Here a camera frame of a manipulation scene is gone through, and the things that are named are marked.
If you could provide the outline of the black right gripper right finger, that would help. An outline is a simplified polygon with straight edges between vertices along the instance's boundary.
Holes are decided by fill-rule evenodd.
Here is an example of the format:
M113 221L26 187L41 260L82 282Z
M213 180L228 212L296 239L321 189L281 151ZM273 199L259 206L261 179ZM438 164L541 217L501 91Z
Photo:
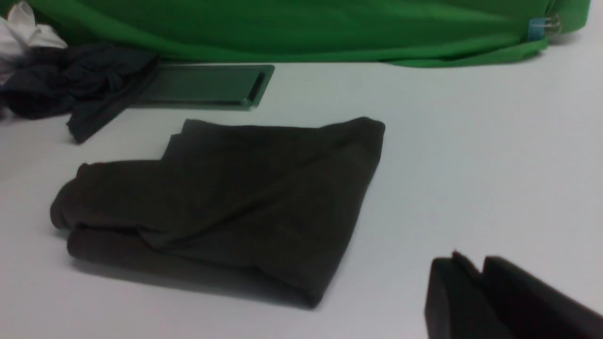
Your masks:
M485 296L517 339L601 339L602 315L500 256L482 269Z

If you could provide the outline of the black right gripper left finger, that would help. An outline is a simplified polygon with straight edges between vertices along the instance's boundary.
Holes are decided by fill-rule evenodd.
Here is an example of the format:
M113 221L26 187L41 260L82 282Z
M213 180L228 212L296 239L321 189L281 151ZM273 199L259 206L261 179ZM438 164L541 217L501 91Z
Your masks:
M480 271L458 251L431 263L424 317L429 339L512 339L482 289Z

